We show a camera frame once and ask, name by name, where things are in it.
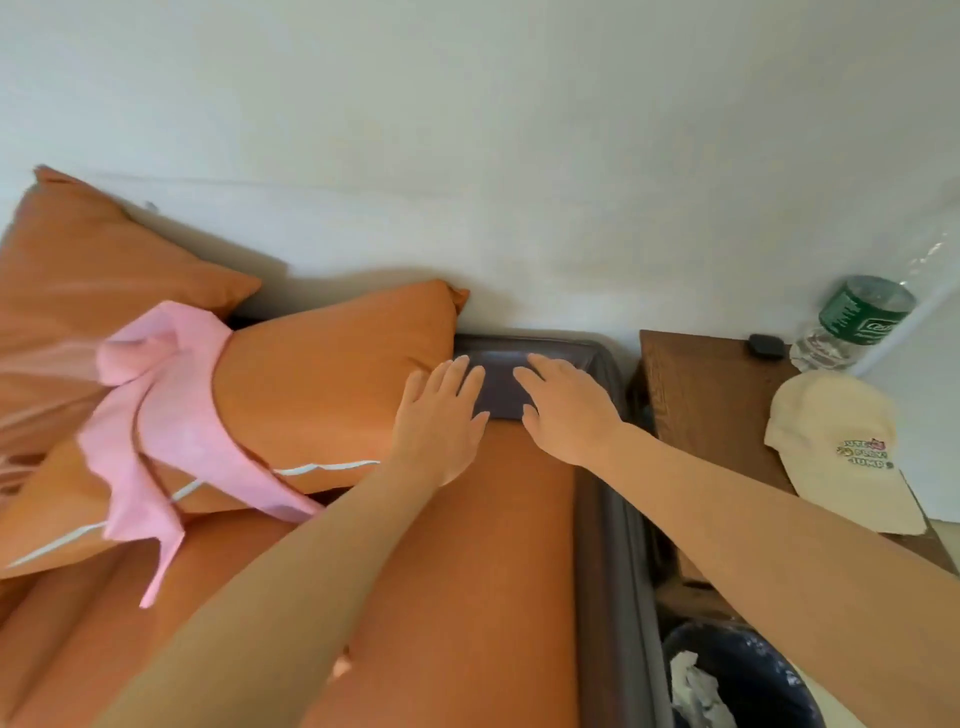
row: bed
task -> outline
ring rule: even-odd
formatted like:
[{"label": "bed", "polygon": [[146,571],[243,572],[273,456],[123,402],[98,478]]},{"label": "bed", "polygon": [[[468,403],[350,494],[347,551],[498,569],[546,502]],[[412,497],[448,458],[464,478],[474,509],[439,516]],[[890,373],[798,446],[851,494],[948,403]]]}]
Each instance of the bed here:
[{"label": "bed", "polygon": [[[304,728],[672,726],[643,518],[539,451],[517,422],[526,399],[512,369],[527,352],[590,372],[626,415],[610,354],[586,342],[465,335],[455,348],[487,368],[477,406],[494,421],[477,463],[392,556],[351,640],[353,670]],[[196,606],[290,527],[253,511],[191,522],[166,606],[152,610],[136,602],[155,546],[125,546],[11,728],[89,725]]]}]

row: water bottle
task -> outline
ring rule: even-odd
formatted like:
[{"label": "water bottle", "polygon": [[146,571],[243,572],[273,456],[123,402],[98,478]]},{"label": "water bottle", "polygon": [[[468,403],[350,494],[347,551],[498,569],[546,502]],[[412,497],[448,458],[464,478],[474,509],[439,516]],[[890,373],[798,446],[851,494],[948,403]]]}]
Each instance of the water bottle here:
[{"label": "water bottle", "polygon": [[917,306],[918,297],[945,298],[960,282],[960,195],[942,199],[878,241],[871,260],[877,275],[850,276],[818,320],[790,349],[801,372],[844,370],[890,333]]}]

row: white wall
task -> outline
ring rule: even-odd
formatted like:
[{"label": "white wall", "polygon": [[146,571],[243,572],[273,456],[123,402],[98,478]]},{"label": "white wall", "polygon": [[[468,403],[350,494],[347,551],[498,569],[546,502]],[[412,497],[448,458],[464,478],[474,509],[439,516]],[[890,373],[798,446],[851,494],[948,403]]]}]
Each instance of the white wall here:
[{"label": "white wall", "polygon": [[7,0],[34,163],[274,258],[254,312],[435,271],[466,329],[791,334],[960,169],[954,0]]},{"label": "white wall", "polygon": [[930,518],[960,522],[960,294],[864,377],[894,398],[900,467]]}]

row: forearm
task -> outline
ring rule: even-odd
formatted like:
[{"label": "forearm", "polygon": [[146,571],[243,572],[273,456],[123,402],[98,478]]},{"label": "forearm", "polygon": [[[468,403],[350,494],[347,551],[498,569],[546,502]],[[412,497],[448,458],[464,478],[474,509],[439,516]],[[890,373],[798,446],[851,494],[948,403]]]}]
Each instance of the forearm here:
[{"label": "forearm", "polygon": [[800,498],[623,425],[590,464],[872,728],[949,725],[960,582]]},{"label": "forearm", "polygon": [[411,469],[377,469],[207,602],[98,728],[298,725],[437,485]]}]

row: orange bedding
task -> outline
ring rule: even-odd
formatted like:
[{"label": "orange bedding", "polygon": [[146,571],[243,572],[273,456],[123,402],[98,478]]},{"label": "orange bedding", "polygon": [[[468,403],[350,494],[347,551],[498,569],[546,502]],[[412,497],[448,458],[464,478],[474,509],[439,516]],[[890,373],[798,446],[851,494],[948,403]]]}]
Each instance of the orange bedding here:
[{"label": "orange bedding", "polygon": [[[476,462],[388,562],[350,643],[353,669],[303,726],[575,728],[573,488],[573,470],[519,423],[490,423]],[[191,522],[151,610],[136,605],[156,546],[131,545],[11,728],[89,725],[200,604],[289,528],[253,511]]]}]

